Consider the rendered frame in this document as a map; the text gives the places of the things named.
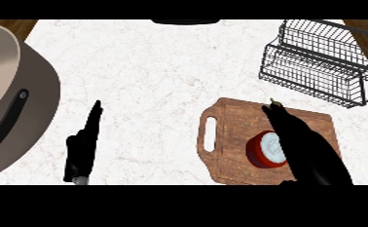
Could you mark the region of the red can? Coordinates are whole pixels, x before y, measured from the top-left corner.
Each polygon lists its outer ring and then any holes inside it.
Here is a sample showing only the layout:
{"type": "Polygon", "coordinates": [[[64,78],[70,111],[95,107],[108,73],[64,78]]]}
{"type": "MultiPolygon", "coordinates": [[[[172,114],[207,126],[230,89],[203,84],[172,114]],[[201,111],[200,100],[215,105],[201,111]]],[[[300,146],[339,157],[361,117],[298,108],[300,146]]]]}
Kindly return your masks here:
{"type": "Polygon", "coordinates": [[[265,131],[246,144],[249,162],[259,169],[280,168],[287,164],[280,137],[275,132],[265,131]]]}

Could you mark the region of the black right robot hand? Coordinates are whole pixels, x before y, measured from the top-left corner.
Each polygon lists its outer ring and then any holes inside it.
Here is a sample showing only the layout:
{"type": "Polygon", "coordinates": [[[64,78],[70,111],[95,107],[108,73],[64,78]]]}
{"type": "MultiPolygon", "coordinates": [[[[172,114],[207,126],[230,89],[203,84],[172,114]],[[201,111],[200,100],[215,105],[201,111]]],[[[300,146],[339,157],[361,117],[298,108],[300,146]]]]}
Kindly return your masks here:
{"type": "Polygon", "coordinates": [[[283,105],[264,105],[262,110],[281,140],[296,184],[352,186],[346,166],[326,137],[283,105]]]}

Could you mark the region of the brown wooden cutting board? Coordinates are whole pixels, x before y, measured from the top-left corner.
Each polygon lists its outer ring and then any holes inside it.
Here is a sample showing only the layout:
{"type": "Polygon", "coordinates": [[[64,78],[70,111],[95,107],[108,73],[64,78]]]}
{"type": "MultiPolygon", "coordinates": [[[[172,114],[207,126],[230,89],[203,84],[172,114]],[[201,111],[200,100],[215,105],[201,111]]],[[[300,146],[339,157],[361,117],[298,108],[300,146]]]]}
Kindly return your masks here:
{"type": "MultiPolygon", "coordinates": [[[[290,164],[278,168],[262,169],[255,167],[246,155],[249,140],[264,132],[272,132],[274,128],[268,116],[262,110],[262,103],[232,98],[219,98],[200,118],[197,153],[210,171],[213,180],[225,184],[280,185],[284,180],[296,180],[290,170],[290,164]],[[215,150],[204,150],[204,135],[207,134],[206,122],[213,117],[216,124],[215,150]]],[[[343,184],[352,184],[351,175],[342,161],[333,117],[329,114],[286,108],[290,115],[296,116],[311,130],[324,136],[332,149],[340,157],[339,162],[330,162],[324,157],[324,166],[330,166],[329,175],[337,177],[343,184]]]]}

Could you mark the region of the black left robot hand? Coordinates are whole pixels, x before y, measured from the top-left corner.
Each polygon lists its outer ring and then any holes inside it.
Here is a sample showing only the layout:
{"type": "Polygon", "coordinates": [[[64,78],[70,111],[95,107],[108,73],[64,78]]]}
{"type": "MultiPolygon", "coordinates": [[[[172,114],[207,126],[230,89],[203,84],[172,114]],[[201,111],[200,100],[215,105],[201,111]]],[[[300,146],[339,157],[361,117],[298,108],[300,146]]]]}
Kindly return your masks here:
{"type": "Polygon", "coordinates": [[[89,112],[85,128],[76,135],[67,138],[68,157],[64,175],[65,182],[73,182],[74,177],[86,176],[89,178],[91,176],[102,111],[101,101],[97,101],[89,112]]]}

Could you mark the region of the large grey pot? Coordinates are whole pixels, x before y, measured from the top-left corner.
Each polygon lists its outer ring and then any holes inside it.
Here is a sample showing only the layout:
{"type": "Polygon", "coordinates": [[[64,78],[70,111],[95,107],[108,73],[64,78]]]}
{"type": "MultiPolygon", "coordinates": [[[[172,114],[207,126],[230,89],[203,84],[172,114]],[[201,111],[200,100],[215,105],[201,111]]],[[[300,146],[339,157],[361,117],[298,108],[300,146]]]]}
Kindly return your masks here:
{"type": "Polygon", "coordinates": [[[0,143],[0,171],[20,160],[42,138],[61,98],[61,82],[52,64],[0,26],[0,120],[21,89],[29,90],[27,104],[0,143]]]}

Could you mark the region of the black rounded appliance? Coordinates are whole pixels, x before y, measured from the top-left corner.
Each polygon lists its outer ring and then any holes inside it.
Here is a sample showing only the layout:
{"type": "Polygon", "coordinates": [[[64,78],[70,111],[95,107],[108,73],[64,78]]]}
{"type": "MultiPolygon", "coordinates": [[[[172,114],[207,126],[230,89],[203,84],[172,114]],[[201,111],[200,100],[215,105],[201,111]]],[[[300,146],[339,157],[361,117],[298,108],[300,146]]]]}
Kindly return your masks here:
{"type": "Polygon", "coordinates": [[[153,19],[159,24],[170,25],[198,25],[218,23],[219,19],[153,19]]]}

